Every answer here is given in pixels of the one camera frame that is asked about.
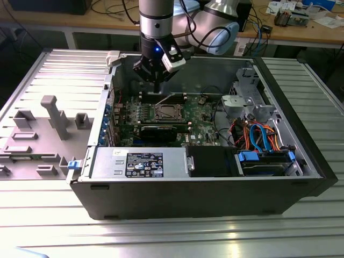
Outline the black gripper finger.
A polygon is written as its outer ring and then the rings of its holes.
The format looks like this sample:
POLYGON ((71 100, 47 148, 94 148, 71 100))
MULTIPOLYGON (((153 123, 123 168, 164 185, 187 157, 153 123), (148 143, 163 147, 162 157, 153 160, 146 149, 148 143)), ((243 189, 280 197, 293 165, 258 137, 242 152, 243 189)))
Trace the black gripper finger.
POLYGON ((158 93, 161 92, 161 89, 162 89, 161 84, 169 81, 176 73, 177 73, 176 71, 172 73, 168 71, 165 71, 163 73, 158 73, 158 93))
POLYGON ((146 82, 153 85, 153 92, 159 92, 159 64, 153 59, 140 59, 133 70, 146 82))

